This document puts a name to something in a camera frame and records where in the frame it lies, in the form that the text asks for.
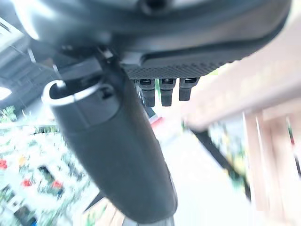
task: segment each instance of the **wooden post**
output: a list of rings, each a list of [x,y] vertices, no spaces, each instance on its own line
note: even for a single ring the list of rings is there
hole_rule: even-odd
[[[269,115],[276,118],[267,117],[265,111],[264,115],[261,111],[245,115],[253,206],[271,219],[300,225],[301,180],[288,133],[287,116],[272,112]],[[299,118],[291,120],[297,136],[301,135]]]
[[[125,216],[106,198],[101,199],[81,216],[80,226],[85,226],[87,218],[93,214],[101,214],[95,221],[96,226],[122,226],[125,219]]]

